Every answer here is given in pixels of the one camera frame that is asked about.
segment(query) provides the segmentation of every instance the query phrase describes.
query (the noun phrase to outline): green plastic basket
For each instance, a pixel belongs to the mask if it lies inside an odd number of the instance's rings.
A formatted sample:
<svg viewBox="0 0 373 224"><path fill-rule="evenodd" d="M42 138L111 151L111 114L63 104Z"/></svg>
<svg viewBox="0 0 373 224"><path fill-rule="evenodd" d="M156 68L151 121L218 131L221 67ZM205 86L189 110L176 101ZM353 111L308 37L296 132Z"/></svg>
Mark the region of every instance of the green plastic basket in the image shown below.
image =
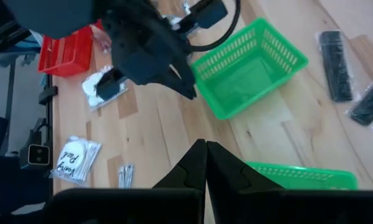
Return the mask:
<svg viewBox="0 0 373 224"><path fill-rule="evenodd" d="M265 19L257 19L193 64L198 89L228 119L287 82L308 59Z"/></svg>
<svg viewBox="0 0 373 224"><path fill-rule="evenodd" d="M246 164L286 189L357 189L357 181L354 174L347 171L263 164L258 162L247 162Z"/></svg>

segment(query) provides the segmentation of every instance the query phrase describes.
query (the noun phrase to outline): robotic arm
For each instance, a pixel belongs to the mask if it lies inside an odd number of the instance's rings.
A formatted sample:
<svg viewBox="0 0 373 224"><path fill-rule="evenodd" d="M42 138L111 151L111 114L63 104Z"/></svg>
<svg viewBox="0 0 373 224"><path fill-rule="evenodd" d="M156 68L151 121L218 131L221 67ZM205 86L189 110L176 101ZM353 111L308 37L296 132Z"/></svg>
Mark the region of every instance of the robotic arm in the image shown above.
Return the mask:
<svg viewBox="0 0 373 224"><path fill-rule="evenodd" d="M232 34L241 13L241 0L235 1L236 13L223 37L192 46L189 34L209 29L228 14L222 0L199 1L177 26L150 0L4 0L22 26L56 39L102 19L112 39L113 66L123 77L137 85L159 83L189 99L196 96L196 81L187 58L219 46Z"/></svg>

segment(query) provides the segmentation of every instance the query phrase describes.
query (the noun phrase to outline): wooden surface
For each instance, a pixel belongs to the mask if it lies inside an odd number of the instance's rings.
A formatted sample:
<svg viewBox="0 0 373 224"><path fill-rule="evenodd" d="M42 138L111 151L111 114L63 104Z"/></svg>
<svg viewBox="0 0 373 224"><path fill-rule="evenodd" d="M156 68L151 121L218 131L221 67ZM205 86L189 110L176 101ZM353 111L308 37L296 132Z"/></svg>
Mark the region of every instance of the wooden surface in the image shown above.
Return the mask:
<svg viewBox="0 0 373 224"><path fill-rule="evenodd" d="M224 2L228 17L199 31L193 44L208 44L224 34L234 1ZM53 102L54 159L69 136L92 139L103 143L90 174L92 187L116 187L117 167L131 162L136 166L133 187L144 188L167 174L198 138L205 138L220 142L245 161L349 170L361 189L373 189L373 126L359 126L346 115L356 102L336 105L329 99L316 40L325 30L343 32L354 96L361 97L373 83L373 0L242 2L237 30L256 17L268 19L309 58L306 69L227 121L217 120L202 97L190 101L160 85L132 86L117 100L90 112L81 83L111 63L94 47L90 71L53 79L59 88ZM180 8L178 1L160 1L163 14L181 15ZM74 185L54 181L56 192L70 187ZM207 214L210 223L210 208Z"/></svg>

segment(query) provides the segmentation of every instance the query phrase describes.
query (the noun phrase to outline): cable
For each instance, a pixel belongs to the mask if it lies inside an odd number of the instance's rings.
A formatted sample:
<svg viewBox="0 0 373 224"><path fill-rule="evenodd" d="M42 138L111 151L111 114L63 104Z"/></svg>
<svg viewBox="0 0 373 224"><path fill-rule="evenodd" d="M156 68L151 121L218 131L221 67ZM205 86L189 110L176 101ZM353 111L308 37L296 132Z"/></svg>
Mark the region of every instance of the cable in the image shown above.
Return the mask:
<svg viewBox="0 0 373 224"><path fill-rule="evenodd" d="M241 15L241 0L235 0L235 4L236 4L235 15L232 20L231 26L226 31L226 33L222 36L222 38L218 39L216 42L213 42L212 44L203 45L203 46L194 46L194 45L190 45L187 42L185 42L183 43L183 48L190 52L205 52L205 51L214 49L220 46L222 43L224 43L225 40L227 40L234 32L237 22L239 20L239 16Z"/></svg>

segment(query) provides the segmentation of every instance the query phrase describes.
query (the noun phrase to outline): red basket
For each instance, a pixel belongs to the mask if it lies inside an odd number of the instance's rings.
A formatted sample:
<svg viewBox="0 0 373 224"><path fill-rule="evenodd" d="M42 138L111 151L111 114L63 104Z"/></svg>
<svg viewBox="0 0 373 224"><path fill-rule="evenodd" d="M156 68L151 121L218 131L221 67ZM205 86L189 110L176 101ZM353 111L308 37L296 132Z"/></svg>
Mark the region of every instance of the red basket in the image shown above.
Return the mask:
<svg viewBox="0 0 373 224"><path fill-rule="evenodd" d="M44 36L39 72L69 77L90 68L92 31L84 27L59 40Z"/></svg>

